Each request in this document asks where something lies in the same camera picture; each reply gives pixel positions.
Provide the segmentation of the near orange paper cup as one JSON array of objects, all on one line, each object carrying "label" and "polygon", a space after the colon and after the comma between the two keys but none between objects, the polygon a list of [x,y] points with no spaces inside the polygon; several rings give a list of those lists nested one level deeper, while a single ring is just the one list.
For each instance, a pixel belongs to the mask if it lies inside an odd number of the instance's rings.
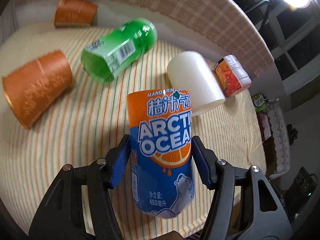
[{"label": "near orange paper cup", "polygon": [[61,50],[38,57],[2,78],[4,96],[25,129],[72,83],[71,67]]}]

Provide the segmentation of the plaid beige windowsill cloth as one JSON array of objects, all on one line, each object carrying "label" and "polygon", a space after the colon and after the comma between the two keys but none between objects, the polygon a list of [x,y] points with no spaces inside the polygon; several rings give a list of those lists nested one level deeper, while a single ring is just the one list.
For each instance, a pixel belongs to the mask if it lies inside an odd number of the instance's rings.
[{"label": "plaid beige windowsill cloth", "polygon": [[[22,5],[40,0],[14,0]],[[256,27],[233,0],[109,0],[157,12],[235,55],[259,76],[274,59]]]}]

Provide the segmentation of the orange paper cup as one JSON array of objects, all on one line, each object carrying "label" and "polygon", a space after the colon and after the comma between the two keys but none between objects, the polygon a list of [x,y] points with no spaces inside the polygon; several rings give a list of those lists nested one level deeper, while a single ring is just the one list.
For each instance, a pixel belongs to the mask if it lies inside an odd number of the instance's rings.
[{"label": "orange paper cup", "polygon": [[4,96],[25,129],[72,83],[71,67],[61,50],[38,57],[2,78]]},{"label": "orange paper cup", "polygon": [[98,5],[84,0],[60,0],[54,16],[55,27],[90,27]]}]

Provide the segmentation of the white paper cup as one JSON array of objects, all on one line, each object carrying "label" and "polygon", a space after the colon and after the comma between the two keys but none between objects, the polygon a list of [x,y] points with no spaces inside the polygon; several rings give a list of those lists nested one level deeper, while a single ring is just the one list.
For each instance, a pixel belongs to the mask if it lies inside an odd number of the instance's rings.
[{"label": "white paper cup", "polygon": [[214,109],[226,100],[213,72],[198,52],[177,54],[167,66],[167,75],[173,88],[190,92],[193,117]]}]

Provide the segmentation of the far orange paper cup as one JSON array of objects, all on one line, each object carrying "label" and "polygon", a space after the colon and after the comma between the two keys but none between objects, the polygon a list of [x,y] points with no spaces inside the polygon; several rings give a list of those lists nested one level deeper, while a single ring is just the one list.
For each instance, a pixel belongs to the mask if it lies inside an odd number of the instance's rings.
[{"label": "far orange paper cup", "polygon": [[60,0],[54,16],[55,27],[90,27],[98,5],[84,0]]}]

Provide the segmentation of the white lace cloth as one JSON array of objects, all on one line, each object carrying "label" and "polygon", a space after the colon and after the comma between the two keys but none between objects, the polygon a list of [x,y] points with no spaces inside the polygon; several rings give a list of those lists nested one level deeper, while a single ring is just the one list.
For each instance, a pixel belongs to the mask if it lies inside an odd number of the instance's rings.
[{"label": "white lace cloth", "polygon": [[274,139],[274,150],[276,152],[276,168],[271,173],[270,178],[276,179],[286,174],[290,169],[290,143],[284,114],[277,101],[270,101],[267,104],[267,116],[270,122],[272,137]]}]

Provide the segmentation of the green carton box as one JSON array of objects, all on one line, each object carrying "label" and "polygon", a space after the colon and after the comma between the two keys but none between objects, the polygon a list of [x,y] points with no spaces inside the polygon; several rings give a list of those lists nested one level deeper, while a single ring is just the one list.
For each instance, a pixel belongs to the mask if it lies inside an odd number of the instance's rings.
[{"label": "green carton box", "polygon": [[251,99],[256,113],[264,111],[266,109],[267,97],[264,96],[264,94],[258,93],[251,97]]}]

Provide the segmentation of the orange fruit-label cup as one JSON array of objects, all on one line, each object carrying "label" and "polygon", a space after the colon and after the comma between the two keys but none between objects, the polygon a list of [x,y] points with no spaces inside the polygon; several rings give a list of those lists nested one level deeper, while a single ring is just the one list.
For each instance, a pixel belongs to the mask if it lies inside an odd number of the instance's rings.
[{"label": "orange fruit-label cup", "polygon": [[214,66],[220,88],[228,98],[251,86],[251,79],[234,55],[224,56]]}]

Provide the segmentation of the green bottle-label cup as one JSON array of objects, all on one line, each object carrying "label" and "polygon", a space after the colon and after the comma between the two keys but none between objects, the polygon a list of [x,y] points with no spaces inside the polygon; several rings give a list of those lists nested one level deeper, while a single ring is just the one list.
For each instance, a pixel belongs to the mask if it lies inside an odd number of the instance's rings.
[{"label": "green bottle-label cup", "polygon": [[92,80],[108,86],[133,61],[146,54],[157,38],[155,25],[137,18],[85,46],[80,61]]}]

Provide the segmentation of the Arctic Ocean orange-blue cup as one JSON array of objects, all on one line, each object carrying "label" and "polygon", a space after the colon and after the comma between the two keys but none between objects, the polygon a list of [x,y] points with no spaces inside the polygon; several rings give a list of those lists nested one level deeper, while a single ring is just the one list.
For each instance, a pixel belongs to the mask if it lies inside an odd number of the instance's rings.
[{"label": "Arctic Ocean orange-blue cup", "polygon": [[147,215],[175,218],[193,200],[190,98],[173,88],[127,96],[132,194]]}]

